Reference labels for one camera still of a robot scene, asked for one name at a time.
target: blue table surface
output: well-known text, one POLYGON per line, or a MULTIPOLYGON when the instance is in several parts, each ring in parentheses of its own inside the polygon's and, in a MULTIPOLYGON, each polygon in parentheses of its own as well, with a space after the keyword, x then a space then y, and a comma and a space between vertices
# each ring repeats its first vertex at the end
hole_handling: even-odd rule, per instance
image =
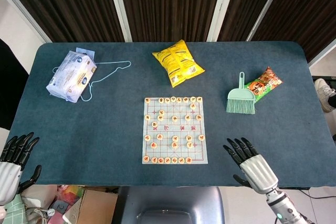
MULTIPOLYGON (((23 173, 43 169, 39 184, 237 186, 242 172, 224 151, 226 138, 246 137, 279 178, 279 186, 336 185, 336 147, 314 90, 302 48, 293 42, 188 42, 206 71, 174 89, 152 56, 173 43, 50 43, 42 45, 9 134, 35 132, 40 142, 23 173), (49 95, 52 69, 76 47, 95 62, 130 60, 132 66, 95 83, 93 98, 77 103, 49 95), (252 81, 271 66, 284 82, 256 103, 255 115, 225 112, 239 72, 252 81), (202 96, 208 164, 142 165, 145 97, 202 96)), ((91 80, 114 70, 100 65, 91 80)), ((89 96, 86 90, 84 97, 89 96)))

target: green cloth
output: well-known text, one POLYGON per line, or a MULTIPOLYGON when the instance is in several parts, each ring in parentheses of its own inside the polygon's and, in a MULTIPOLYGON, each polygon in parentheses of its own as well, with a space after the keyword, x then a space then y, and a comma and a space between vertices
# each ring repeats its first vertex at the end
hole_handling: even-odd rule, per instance
POLYGON ((25 205, 21 200, 20 194, 17 194, 15 198, 5 205, 6 218, 3 224, 26 224, 28 223, 26 218, 25 205))

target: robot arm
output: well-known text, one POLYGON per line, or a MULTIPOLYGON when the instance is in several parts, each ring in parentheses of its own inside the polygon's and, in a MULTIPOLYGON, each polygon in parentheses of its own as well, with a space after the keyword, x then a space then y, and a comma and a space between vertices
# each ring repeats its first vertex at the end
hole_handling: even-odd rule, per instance
POLYGON ((31 132, 21 137, 14 136, 4 147, 0 156, 0 206, 11 202, 16 194, 33 185, 41 173, 41 166, 38 165, 30 180, 19 183, 30 152, 39 141, 38 137, 29 141, 33 135, 31 132))
POLYGON ((245 174, 247 180, 234 175, 234 179, 243 186, 252 188, 259 194, 266 195, 266 202, 281 223, 308 224, 303 216, 296 210, 286 193, 278 188, 278 178, 267 164, 266 160, 258 154, 254 146, 245 138, 242 140, 227 139, 233 150, 227 145, 224 149, 245 174))

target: shoe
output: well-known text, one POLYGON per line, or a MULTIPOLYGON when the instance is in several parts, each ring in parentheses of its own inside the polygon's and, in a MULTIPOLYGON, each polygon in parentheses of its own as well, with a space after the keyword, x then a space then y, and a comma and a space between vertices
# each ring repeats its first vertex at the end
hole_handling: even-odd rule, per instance
POLYGON ((330 106, 328 99, 336 95, 335 89, 331 89, 323 79, 317 79, 314 86, 322 105, 322 110, 327 113, 333 111, 335 108, 330 106))

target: green brush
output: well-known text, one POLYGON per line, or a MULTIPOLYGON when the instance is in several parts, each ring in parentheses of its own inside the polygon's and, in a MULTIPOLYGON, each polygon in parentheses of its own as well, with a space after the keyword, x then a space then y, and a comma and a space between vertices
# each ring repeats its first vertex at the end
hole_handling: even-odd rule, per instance
POLYGON ((254 103, 255 96, 252 91, 244 89, 244 72, 239 74, 239 88, 232 89, 227 96, 226 112, 255 114, 254 103))

